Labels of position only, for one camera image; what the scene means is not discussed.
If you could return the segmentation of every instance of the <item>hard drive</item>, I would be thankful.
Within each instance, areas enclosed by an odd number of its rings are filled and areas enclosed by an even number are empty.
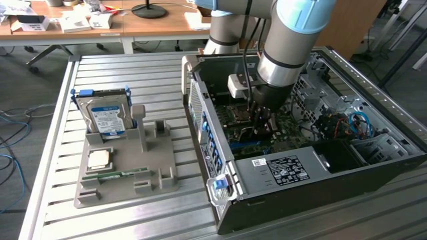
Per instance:
[[[131,116],[131,90],[71,90],[90,133],[100,133],[103,139],[119,138],[127,129],[135,128]]]

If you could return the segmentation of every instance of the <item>white cable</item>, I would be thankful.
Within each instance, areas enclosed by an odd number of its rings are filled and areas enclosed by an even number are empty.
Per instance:
[[[28,109],[24,110],[23,113],[19,113],[19,114],[8,114],[6,111],[0,110],[2,114],[4,114],[7,117],[12,118],[12,117],[19,117],[19,116],[27,116],[28,118],[32,117],[32,118],[44,118],[44,117],[48,117],[51,115],[54,115],[54,112],[52,113],[48,113],[48,114],[44,114],[44,115],[30,115],[30,113],[32,113],[34,111],[36,111],[38,109],[42,109],[42,108],[46,108],[46,107],[52,107],[52,106],[56,106],[55,103],[50,103],[50,104],[42,104],[39,106],[35,106],[35,107],[31,107]]]

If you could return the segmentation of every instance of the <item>white sticker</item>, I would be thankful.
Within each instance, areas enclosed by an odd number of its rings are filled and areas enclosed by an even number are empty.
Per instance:
[[[102,33],[100,34],[103,37],[107,37],[107,36],[120,36],[120,33]]]
[[[252,160],[254,167],[267,165],[266,158]]]
[[[118,116],[120,113],[118,106],[94,107],[91,110],[100,134],[114,136],[124,133],[126,126]]]

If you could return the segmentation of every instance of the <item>blue sata port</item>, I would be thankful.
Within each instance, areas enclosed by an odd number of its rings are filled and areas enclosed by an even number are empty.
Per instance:
[[[234,150],[234,149],[239,149],[239,148],[243,148],[243,147],[258,146],[260,144],[262,144],[260,141],[234,142],[234,143],[230,144],[230,148],[231,148],[231,150]]]

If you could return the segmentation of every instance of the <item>white box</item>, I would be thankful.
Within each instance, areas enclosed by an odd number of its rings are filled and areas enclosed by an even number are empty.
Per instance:
[[[84,16],[62,17],[59,19],[59,24],[60,24],[62,32],[64,34],[92,29],[88,23],[88,20]]]
[[[50,27],[50,19],[44,16],[42,23],[20,23],[22,30],[30,31],[47,31]]]
[[[112,14],[111,13],[102,13],[94,14],[91,19],[88,20],[88,24],[94,29],[110,29],[112,27]]]

